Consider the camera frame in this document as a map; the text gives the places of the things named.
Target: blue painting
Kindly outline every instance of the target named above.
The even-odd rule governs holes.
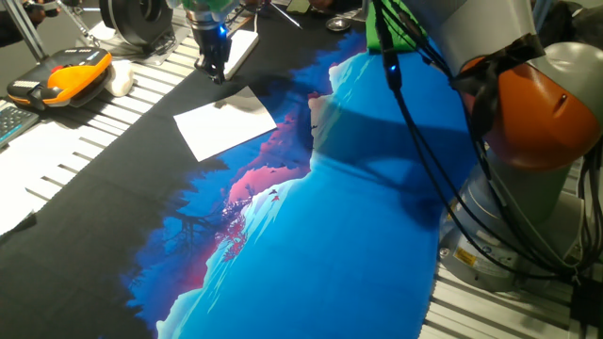
[[[122,276],[157,338],[418,336],[442,203],[365,47],[349,33],[256,93],[278,128],[205,160],[165,203]],[[416,124],[460,185],[474,158],[458,96],[399,58]]]

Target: white paper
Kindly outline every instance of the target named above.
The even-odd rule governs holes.
[[[272,116],[249,87],[229,98],[174,118],[197,161],[276,128]]]
[[[25,186],[57,166],[77,139],[77,132],[50,122],[18,136],[0,153],[0,234],[33,212]]]

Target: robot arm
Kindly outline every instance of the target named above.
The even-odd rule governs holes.
[[[386,78],[409,128],[418,134],[399,91],[402,74],[392,57],[388,26],[398,21],[409,36],[412,32],[387,13],[384,1],[392,3],[373,3]],[[603,69],[603,51],[577,42],[543,49],[530,0],[403,2],[442,53],[417,43],[443,65],[440,69],[462,94],[472,139],[481,145],[483,138],[490,147],[487,153],[476,147],[480,164],[455,193],[454,208],[447,206],[443,215],[442,263],[466,283],[491,291],[513,289],[515,278],[577,277],[603,252],[598,188],[591,187],[593,218],[585,216],[579,197],[561,191],[576,159],[590,150],[600,153],[603,101],[593,94],[603,86],[603,73],[588,70]],[[418,141],[416,146],[421,154]],[[597,183],[598,169],[588,171]],[[595,234],[594,241],[586,241],[589,234]],[[455,249],[475,255],[469,261],[448,255]],[[491,263],[497,273],[474,266],[474,259]]]
[[[171,8],[182,5],[193,36],[199,45],[200,58],[195,67],[216,83],[224,81],[224,63],[230,55],[231,40],[224,19],[237,5],[237,0],[166,0]]]

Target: white slotted table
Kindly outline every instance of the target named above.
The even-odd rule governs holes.
[[[186,26],[184,11],[177,8],[173,21]],[[26,183],[34,209],[40,210],[105,147],[192,73],[197,55],[197,44],[189,34],[161,66],[133,64],[136,81],[127,96],[115,98],[104,93],[81,108],[57,110],[57,122],[77,130],[79,139],[58,166]],[[579,166],[575,164],[570,172],[566,193],[576,194]],[[594,277],[601,281],[603,266],[594,269]],[[598,329],[582,329],[577,320],[570,318],[571,296],[572,287],[559,282],[539,293],[488,293],[459,281],[439,266],[420,338],[597,338]]]

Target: metal rod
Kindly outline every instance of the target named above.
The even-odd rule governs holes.
[[[15,23],[17,28],[19,28],[19,32],[21,32],[21,36],[29,47],[29,51],[34,56],[38,63],[43,62],[48,55],[44,51],[43,44],[41,42],[40,35],[38,35],[38,31],[36,27],[29,20],[29,16],[25,12],[23,5],[20,0],[0,0],[5,10],[10,15],[10,18]]]
[[[276,10],[279,11],[279,13],[281,13],[281,15],[283,15],[284,17],[286,17],[291,23],[293,23],[295,26],[297,26],[299,29],[302,29],[302,27],[300,26],[300,24],[298,24],[298,22],[296,22],[295,20],[293,20],[293,18],[291,18],[290,16],[288,16],[285,12],[283,12],[282,9],[278,8],[276,5],[274,5],[274,3],[272,3],[270,1],[270,5],[275,8]]]

